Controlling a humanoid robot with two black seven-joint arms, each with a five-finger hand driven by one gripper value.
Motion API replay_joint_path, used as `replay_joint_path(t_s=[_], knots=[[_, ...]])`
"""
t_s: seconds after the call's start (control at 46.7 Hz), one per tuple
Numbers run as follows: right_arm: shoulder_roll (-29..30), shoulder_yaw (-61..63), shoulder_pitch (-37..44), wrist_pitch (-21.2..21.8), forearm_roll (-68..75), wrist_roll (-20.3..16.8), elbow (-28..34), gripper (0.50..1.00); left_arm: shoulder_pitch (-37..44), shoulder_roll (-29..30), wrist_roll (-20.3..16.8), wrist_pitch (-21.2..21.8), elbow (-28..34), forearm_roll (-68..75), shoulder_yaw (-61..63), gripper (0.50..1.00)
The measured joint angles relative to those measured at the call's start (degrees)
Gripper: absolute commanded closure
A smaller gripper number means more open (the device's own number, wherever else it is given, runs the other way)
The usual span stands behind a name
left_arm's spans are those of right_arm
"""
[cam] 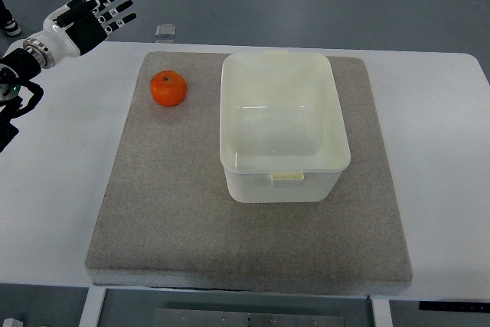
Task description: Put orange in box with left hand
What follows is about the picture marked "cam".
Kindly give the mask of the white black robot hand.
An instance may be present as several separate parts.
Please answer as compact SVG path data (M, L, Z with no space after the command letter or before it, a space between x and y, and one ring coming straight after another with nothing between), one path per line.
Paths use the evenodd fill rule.
M41 31L23 42L23 48L44 69L65 57L79 57L92 51L112 33L136 19L128 13L131 0L70 0L51 12Z

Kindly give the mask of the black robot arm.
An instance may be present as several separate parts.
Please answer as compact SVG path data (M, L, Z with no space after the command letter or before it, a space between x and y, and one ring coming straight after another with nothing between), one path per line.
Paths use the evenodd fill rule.
M1 58L1 152L19 133L11 121L31 112L44 95L32 81L40 72L41 65L29 49L16 48Z

